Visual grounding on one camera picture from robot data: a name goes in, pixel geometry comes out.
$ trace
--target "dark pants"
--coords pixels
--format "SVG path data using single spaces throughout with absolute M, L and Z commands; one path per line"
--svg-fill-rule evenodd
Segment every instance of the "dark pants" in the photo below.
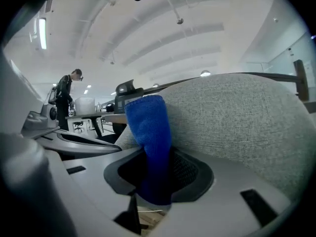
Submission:
M 69 116 L 68 108 L 69 104 L 67 100 L 56 101 L 57 107 L 57 120 L 61 129 L 69 131 L 66 117 Z

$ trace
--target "wooden floor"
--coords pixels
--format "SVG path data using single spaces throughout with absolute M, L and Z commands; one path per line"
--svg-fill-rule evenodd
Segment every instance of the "wooden floor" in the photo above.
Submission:
M 147 236 L 166 215 L 165 211 L 138 206 L 139 222 L 142 226 L 141 236 Z

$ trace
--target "black slot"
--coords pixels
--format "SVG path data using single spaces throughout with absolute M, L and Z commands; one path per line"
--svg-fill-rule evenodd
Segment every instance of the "black slot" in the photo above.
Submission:
M 48 137 L 46 137 L 46 136 L 42 136 L 42 138 L 44 138 L 44 139 L 46 139 L 46 140 L 53 140 L 53 139 L 48 138 Z
M 67 172 L 68 172 L 68 174 L 71 175 L 71 174 L 75 174 L 75 173 L 77 173 L 77 172 L 84 171 L 84 170 L 86 170 L 85 167 L 83 167 L 83 166 L 78 166 L 78 167 L 68 168 L 68 169 L 67 169 Z
M 267 204 L 267 202 L 263 200 L 263 198 L 255 190 L 243 191 L 240 192 L 240 194 L 246 201 L 262 227 L 269 224 L 277 217 L 276 212 Z
M 85 138 L 82 138 L 80 136 L 71 135 L 71 134 L 61 133 L 61 134 L 58 134 L 57 136 L 59 138 L 61 136 L 63 139 L 65 139 L 67 141 L 79 142 L 79 143 L 85 143 L 85 144 L 91 144 L 91 145 L 106 146 L 105 144 L 102 144 L 102 143 L 99 143 L 99 142 L 96 142 L 96 141 L 93 141 L 93 140 L 85 139 Z

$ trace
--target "fluorescent light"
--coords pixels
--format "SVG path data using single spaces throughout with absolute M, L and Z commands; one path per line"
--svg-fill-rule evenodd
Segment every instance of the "fluorescent light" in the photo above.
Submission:
M 42 49 L 47 49 L 46 46 L 46 19 L 40 18 L 39 19 L 39 38 L 40 38 L 40 45 Z
M 201 77 L 207 77 L 209 75 L 211 75 L 211 73 L 208 70 L 203 70 L 201 73 Z

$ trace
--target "ceiling sprinkler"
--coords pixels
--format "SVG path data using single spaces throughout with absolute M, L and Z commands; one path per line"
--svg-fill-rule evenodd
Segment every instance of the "ceiling sprinkler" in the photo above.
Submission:
M 114 54 L 113 54 L 113 51 L 112 51 L 112 61 L 110 61 L 110 64 L 111 64 L 111 65 L 114 65 L 114 64 L 115 64 L 114 61 L 115 61 L 115 59 L 114 59 Z
M 182 25 L 183 22 L 184 22 L 184 19 L 183 19 L 183 18 L 179 18 L 177 24 L 178 24 L 178 25 Z

